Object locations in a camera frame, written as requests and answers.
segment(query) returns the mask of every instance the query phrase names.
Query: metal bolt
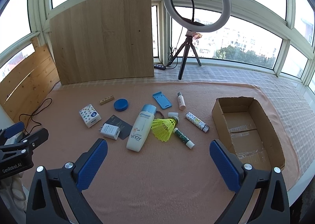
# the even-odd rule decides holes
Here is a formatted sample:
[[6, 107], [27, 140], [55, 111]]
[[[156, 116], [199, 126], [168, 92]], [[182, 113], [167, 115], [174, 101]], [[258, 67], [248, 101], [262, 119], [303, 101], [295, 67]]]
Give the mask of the metal bolt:
[[37, 169], [36, 169], [38, 172], [41, 172], [42, 170], [44, 170], [44, 167], [42, 167], [42, 166], [39, 166], [39, 167], [37, 167]]
[[245, 168], [246, 170], [251, 170], [253, 167], [252, 167], [251, 164], [244, 164], [244, 168]]
[[70, 169], [70, 168], [73, 167], [73, 163], [68, 162], [68, 163], [65, 164], [65, 167], [66, 167], [67, 169]]
[[281, 170], [280, 170], [279, 167], [275, 167], [273, 170], [274, 170], [276, 173], [280, 173], [280, 172], [281, 172]]

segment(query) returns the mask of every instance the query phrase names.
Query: blue cap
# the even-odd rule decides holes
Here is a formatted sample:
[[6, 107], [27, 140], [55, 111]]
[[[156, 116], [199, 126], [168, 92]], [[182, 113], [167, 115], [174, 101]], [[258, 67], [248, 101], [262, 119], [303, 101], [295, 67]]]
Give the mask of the blue cap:
[[143, 108], [141, 109], [141, 111], [146, 111], [155, 115], [157, 111], [157, 107], [151, 104], [145, 104]]
[[128, 108], [128, 101], [125, 99], [116, 100], [114, 103], [114, 108], [116, 111], [124, 111]]

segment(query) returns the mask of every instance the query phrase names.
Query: cardboard box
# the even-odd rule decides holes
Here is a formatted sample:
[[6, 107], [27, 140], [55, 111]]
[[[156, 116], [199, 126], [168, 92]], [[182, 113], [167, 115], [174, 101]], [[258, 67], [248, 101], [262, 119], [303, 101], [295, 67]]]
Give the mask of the cardboard box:
[[242, 163], [256, 169], [284, 168], [279, 138], [257, 100], [250, 97], [218, 98], [212, 117], [220, 141]]

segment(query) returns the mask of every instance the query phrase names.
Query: yellow shuttlecock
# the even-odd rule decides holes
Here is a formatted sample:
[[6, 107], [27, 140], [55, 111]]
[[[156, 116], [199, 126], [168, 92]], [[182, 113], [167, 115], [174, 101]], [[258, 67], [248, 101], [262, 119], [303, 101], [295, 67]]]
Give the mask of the yellow shuttlecock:
[[160, 141], [167, 142], [177, 123], [178, 119], [174, 117], [170, 119], [154, 119], [151, 130]]

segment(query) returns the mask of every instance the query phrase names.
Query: blue gripper pad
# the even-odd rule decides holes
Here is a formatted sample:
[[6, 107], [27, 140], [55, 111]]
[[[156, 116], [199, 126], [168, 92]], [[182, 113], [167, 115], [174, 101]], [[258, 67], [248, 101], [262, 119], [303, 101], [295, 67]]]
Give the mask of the blue gripper pad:
[[12, 136], [24, 130], [24, 123], [18, 122], [5, 129], [4, 137], [10, 139]]
[[102, 140], [78, 172], [77, 188], [80, 192], [89, 188], [107, 155], [107, 151], [107, 142]]
[[234, 165], [231, 163], [227, 155], [221, 149], [217, 142], [212, 141], [209, 147], [210, 156], [215, 162], [216, 167], [218, 168], [225, 184], [229, 190], [237, 193], [240, 188], [240, 175], [237, 172]]

